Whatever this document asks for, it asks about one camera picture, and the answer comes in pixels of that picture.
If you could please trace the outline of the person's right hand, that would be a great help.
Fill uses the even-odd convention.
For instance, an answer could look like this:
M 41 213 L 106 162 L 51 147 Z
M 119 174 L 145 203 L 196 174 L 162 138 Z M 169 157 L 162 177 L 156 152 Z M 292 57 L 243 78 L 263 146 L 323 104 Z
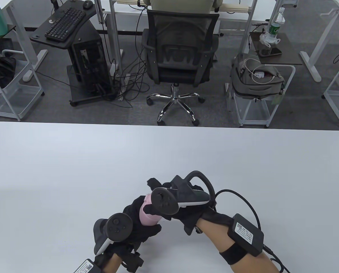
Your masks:
M 176 176 L 170 183 L 161 184 L 156 178 L 147 182 L 151 188 L 151 203 L 143 207 L 145 214 L 157 215 L 171 220 L 180 220 L 187 235 L 191 235 L 202 218 L 209 222 L 231 227 L 233 218 L 215 212 L 211 206 L 210 195 L 197 185 Z

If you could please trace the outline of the person's left hand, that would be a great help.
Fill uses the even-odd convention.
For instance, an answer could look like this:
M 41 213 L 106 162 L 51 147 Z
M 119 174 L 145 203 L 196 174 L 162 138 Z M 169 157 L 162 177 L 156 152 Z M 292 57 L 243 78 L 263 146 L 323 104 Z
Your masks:
M 122 260 L 125 256 L 137 250 L 142 242 L 145 242 L 149 237 L 155 236 L 161 231 L 161 225 L 154 226 L 142 225 L 139 218 L 140 208 L 145 200 L 145 196 L 141 195 L 133 201 L 132 204 L 126 206 L 123 213 L 128 215 L 133 223 L 133 229 L 129 237 L 122 242 L 110 244 L 104 251 L 104 254 L 112 257 L 113 254 L 119 256 Z

